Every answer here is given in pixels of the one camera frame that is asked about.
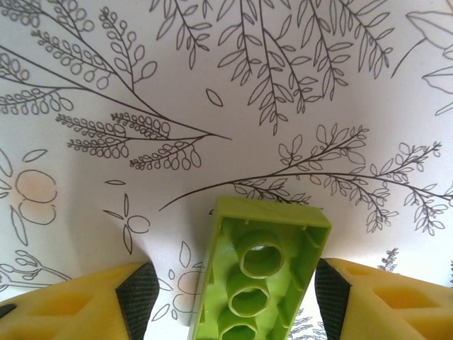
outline wallpaper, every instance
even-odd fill
[[[186,339],[215,198],[453,286],[446,0],[0,0],[0,299],[150,258]],[[313,287],[290,338],[326,339]]]

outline round hole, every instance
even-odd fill
[[[241,317],[253,317],[268,305],[268,296],[257,288],[247,288],[231,299],[231,311]]]
[[[255,331],[246,326],[245,324],[241,324],[238,326],[233,326],[228,331],[223,333],[222,340],[254,340],[255,339]]]
[[[274,246],[254,246],[246,252],[242,269],[252,278],[267,278],[282,267],[282,254]]]

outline lime green plastic brick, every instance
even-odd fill
[[[330,222],[317,208],[217,199],[192,340],[285,340]]]

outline yellow plastic piece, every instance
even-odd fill
[[[326,259],[351,285],[340,340],[453,340],[453,290]]]
[[[76,278],[0,303],[0,340],[129,339],[115,289],[142,263]]]

